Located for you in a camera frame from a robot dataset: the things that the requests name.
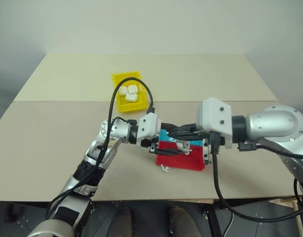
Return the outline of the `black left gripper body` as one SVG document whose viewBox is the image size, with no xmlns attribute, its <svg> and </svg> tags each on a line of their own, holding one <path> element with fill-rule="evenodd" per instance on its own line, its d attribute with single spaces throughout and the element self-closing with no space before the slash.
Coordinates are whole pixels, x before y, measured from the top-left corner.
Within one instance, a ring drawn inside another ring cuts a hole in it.
<svg viewBox="0 0 303 237">
<path fill-rule="evenodd" d="M 161 141 L 168 141 L 169 134 L 162 129 L 162 125 L 171 125 L 170 123 L 162 123 L 160 135 L 152 139 L 143 139 L 140 142 L 140 146 L 144 148 L 149 148 L 149 153 L 157 154 L 157 149 L 160 149 Z"/>
</svg>

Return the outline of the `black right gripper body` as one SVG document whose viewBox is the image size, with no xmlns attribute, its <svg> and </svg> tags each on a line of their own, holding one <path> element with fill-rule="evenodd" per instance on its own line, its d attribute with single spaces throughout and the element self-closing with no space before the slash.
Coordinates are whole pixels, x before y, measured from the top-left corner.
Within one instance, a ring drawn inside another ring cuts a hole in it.
<svg viewBox="0 0 303 237">
<path fill-rule="evenodd" d="M 219 132 L 215 131 L 210 131 L 208 133 L 200 132 L 199 137 L 203 143 L 204 164 L 210 164 L 213 161 L 212 154 L 218 154 L 220 146 L 225 145 L 225 138 Z"/>
</svg>

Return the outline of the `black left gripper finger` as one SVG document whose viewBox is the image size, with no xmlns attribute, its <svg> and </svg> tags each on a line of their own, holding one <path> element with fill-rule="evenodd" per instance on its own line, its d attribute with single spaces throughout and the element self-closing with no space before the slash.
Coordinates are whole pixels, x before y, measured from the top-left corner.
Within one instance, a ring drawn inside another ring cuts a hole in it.
<svg viewBox="0 0 303 237">
<path fill-rule="evenodd" d="M 185 152 L 177 149 L 157 149 L 157 154 L 164 156 L 176 156 L 180 154 L 185 154 Z"/>
<path fill-rule="evenodd" d="M 181 135 L 183 133 L 183 128 L 181 126 L 162 125 L 162 129 L 169 135 Z"/>
</svg>

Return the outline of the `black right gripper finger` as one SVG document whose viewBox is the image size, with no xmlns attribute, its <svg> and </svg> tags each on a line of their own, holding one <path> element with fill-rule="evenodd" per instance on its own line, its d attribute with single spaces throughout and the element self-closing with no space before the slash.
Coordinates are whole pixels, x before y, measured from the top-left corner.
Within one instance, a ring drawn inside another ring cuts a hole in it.
<svg viewBox="0 0 303 237">
<path fill-rule="evenodd" d="M 195 123 L 191 124 L 184 124 L 177 128 L 178 132 L 180 133 L 198 133 L 199 129 L 197 128 L 197 125 Z"/>
<path fill-rule="evenodd" d="M 182 141 L 201 141 L 203 137 L 198 132 L 170 132 L 169 136 Z"/>
</svg>

